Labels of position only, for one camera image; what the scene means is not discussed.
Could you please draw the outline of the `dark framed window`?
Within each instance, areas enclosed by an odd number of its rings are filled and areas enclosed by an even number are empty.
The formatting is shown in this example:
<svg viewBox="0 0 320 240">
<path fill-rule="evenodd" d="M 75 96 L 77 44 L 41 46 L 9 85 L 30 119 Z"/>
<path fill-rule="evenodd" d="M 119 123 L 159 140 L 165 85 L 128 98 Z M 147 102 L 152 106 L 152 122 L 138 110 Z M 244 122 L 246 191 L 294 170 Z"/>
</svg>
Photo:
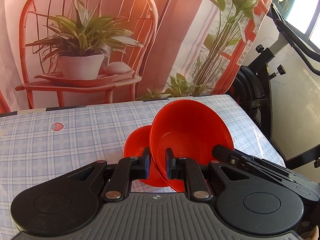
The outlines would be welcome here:
<svg viewBox="0 0 320 240">
<path fill-rule="evenodd" d="M 273 0 L 287 25 L 319 52 L 319 0 Z"/>
</svg>

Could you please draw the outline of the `small red bowl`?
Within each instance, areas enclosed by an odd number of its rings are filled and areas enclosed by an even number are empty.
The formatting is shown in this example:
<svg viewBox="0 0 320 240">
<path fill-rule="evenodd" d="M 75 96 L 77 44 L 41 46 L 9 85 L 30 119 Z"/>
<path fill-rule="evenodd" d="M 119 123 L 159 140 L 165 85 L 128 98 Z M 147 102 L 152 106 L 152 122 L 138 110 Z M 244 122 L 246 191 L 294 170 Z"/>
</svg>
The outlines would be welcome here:
<svg viewBox="0 0 320 240">
<path fill-rule="evenodd" d="M 124 147 L 124 157 L 141 157 L 145 148 L 149 147 L 151 125 L 142 126 L 135 129 L 127 138 Z M 149 186 L 154 187 L 167 187 L 168 184 L 160 176 L 150 158 L 150 174 L 148 179 L 141 180 Z"/>
</svg>

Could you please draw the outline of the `blue plaid tablecloth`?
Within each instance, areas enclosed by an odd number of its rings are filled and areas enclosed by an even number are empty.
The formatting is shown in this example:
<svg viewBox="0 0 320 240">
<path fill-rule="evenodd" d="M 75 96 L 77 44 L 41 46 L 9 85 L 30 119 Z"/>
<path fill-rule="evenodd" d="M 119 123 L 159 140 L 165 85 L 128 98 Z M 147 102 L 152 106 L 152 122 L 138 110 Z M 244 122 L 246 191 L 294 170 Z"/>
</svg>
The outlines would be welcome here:
<svg viewBox="0 0 320 240">
<path fill-rule="evenodd" d="M 167 100 L 133 101 L 1 117 L 1 239 L 17 233 L 10 215 L 23 190 L 104 159 L 117 163 L 125 140 L 150 125 Z"/>
</svg>

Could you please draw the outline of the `printed room backdrop cloth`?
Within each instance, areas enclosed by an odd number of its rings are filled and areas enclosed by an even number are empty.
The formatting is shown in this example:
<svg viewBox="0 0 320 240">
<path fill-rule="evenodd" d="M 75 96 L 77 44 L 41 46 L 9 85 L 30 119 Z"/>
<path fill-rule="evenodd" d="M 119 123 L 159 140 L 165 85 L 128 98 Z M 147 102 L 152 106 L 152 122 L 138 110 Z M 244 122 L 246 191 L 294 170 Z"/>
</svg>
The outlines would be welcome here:
<svg viewBox="0 0 320 240">
<path fill-rule="evenodd" d="M 272 0 L 1 0 L 1 112 L 225 94 Z"/>
</svg>

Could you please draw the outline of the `large red bowl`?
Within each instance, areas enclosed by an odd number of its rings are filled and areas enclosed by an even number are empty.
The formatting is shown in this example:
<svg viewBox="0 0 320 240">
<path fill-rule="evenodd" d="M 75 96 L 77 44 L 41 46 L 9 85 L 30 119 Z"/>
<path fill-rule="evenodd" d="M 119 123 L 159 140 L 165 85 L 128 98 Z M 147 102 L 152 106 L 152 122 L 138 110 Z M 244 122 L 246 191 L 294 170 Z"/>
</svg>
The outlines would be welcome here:
<svg viewBox="0 0 320 240">
<path fill-rule="evenodd" d="M 232 136 L 219 115 L 207 105 L 187 99 L 172 101 L 159 110 L 151 125 L 149 144 L 157 171 L 177 192 L 184 191 L 184 182 L 167 178 L 167 148 L 175 157 L 192 158 L 202 165 L 214 159 L 216 145 L 234 150 Z"/>
</svg>

